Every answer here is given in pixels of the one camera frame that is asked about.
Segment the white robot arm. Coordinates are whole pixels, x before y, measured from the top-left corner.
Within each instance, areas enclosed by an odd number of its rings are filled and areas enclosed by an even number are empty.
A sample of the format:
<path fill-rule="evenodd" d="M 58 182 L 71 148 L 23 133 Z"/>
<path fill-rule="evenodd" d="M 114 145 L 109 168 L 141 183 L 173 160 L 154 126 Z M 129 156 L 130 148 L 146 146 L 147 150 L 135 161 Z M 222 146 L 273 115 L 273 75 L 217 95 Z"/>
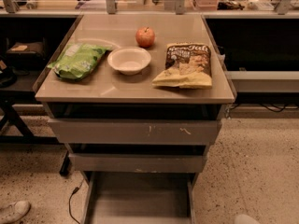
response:
<path fill-rule="evenodd" d="M 235 217 L 234 224 L 260 224 L 256 219 L 245 214 Z"/>

